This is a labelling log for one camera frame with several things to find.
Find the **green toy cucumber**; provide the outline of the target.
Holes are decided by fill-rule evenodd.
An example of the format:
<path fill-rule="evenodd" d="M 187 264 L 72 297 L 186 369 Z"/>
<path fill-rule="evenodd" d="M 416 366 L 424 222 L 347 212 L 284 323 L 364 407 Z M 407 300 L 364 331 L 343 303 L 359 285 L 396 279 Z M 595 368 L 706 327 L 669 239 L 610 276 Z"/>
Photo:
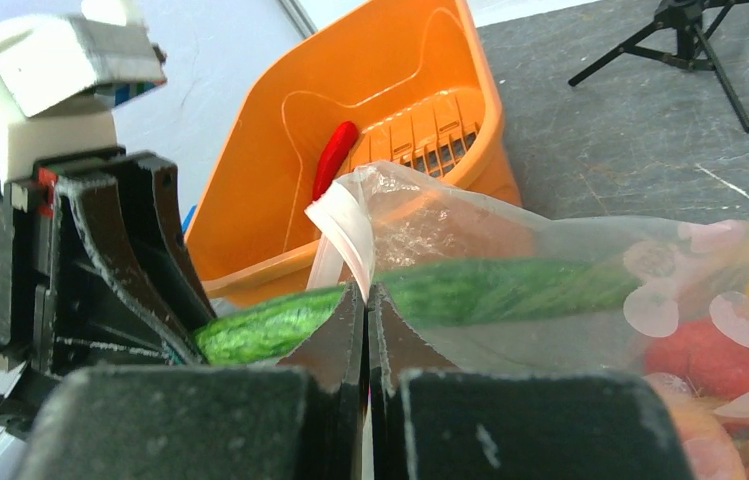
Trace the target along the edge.
<path fill-rule="evenodd" d="M 537 257 L 462 258 L 379 273 L 414 328 L 540 321 L 618 309 L 643 282 L 609 263 Z M 212 365 L 279 358 L 335 311 L 341 285 L 275 297 L 210 321 L 194 340 Z"/>

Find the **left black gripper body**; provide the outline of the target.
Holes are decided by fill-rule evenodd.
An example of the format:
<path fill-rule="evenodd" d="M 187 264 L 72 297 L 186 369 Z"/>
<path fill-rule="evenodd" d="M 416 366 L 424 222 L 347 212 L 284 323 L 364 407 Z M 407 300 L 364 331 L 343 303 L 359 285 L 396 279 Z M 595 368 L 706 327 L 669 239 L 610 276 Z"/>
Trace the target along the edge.
<path fill-rule="evenodd" d="M 125 155 L 106 148 L 45 159 L 0 199 L 0 367 L 18 381 L 0 393 L 0 427 L 29 437 L 48 395 L 69 373 L 129 359 L 129 309 L 91 263 L 59 178 L 86 178 Z"/>

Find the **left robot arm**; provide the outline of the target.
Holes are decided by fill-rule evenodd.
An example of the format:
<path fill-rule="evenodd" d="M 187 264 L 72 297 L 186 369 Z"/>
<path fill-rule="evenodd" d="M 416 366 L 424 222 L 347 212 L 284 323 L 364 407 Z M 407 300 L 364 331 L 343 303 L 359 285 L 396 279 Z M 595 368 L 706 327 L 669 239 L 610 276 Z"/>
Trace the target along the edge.
<path fill-rule="evenodd" d="M 180 223 L 176 165 L 115 143 L 0 179 L 0 427 L 23 479 L 179 479 L 151 398 L 201 364 L 214 316 Z"/>

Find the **red toy chili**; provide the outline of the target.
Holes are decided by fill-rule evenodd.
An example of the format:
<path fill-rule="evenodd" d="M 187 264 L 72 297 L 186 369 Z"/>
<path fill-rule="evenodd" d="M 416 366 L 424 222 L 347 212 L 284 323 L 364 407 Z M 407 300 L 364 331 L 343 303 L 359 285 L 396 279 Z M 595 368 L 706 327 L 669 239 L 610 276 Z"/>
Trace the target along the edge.
<path fill-rule="evenodd" d="M 330 187 L 341 166 L 359 138 L 359 129 L 351 121 L 340 123 L 322 149 L 312 187 L 312 201 L 317 201 Z"/>

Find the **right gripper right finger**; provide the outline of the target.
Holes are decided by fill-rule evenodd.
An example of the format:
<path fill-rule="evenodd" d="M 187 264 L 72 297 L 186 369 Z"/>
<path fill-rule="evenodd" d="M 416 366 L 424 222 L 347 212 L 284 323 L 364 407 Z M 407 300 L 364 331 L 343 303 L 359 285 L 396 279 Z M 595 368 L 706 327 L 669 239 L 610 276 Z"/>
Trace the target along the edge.
<path fill-rule="evenodd" d="M 381 283 L 372 286 L 367 325 L 374 476 L 406 479 L 408 464 L 399 375 L 413 368 L 453 369 L 455 365 L 404 321 Z"/>

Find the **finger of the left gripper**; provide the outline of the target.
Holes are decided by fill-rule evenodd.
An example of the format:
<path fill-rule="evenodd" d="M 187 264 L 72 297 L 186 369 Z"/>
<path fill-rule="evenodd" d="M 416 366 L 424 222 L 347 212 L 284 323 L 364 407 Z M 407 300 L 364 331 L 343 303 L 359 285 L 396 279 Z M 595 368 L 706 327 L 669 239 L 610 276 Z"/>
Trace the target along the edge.
<path fill-rule="evenodd" d="M 177 166 L 143 152 L 111 159 L 121 211 L 135 256 L 163 303 L 185 332 L 215 318 L 188 249 L 178 205 Z"/>
<path fill-rule="evenodd" d="M 203 364 L 203 354 L 135 255 L 116 179 L 98 173 L 86 178 L 62 176 L 55 192 L 69 201 L 78 234 L 93 266 L 115 296 L 158 335 L 168 358 L 181 364 Z"/>

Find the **orange plastic basket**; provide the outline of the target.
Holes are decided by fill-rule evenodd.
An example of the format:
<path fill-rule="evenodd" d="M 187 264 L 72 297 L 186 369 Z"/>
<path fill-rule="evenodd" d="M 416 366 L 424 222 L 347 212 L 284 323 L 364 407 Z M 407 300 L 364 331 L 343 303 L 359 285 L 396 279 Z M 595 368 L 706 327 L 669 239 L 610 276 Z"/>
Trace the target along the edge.
<path fill-rule="evenodd" d="M 305 215 L 338 127 L 342 171 L 393 161 L 519 204 L 497 83 L 464 1 L 367 2 L 254 84 L 186 233 L 202 286 L 237 306 L 307 285 L 319 231 Z"/>

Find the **red toy strawberry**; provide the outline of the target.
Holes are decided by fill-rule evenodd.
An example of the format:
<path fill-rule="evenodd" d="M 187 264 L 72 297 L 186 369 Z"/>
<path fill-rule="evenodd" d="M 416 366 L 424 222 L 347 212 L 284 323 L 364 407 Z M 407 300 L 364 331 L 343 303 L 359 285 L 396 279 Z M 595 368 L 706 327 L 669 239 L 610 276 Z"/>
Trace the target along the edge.
<path fill-rule="evenodd" d="M 674 375 L 696 392 L 723 400 L 749 392 L 749 348 L 725 336 L 709 318 L 684 323 L 673 335 L 652 341 L 644 369 Z"/>

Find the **clear pink-dotted zip bag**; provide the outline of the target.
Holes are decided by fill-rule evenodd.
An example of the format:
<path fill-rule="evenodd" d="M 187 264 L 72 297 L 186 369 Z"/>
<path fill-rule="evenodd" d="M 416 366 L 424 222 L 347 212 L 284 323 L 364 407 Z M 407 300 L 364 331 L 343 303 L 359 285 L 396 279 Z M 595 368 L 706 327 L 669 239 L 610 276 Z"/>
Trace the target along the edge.
<path fill-rule="evenodd" d="M 723 400 L 666 373 L 648 374 L 650 343 L 709 318 L 749 348 L 749 221 L 701 224 L 642 216 L 550 220 L 386 162 L 334 180 L 305 210 L 321 234 L 311 287 L 462 258 L 609 263 L 643 284 L 618 309 L 538 321 L 414 328 L 470 370 L 621 370 L 666 401 L 700 479 L 749 479 L 749 392 Z"/>

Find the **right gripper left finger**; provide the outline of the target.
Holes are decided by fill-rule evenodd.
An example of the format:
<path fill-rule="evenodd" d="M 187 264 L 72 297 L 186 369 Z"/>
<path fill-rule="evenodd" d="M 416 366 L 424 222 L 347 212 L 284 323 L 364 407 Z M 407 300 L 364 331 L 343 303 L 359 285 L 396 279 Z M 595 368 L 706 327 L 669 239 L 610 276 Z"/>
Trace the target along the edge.
<path fill-rule="evenodd" d="M 298 479 L 362 477 L 363 425 L 368 402 L 366 305 L 348 284 L 327 320 L 282 366 L 313 378 L 298 455 Z"/>

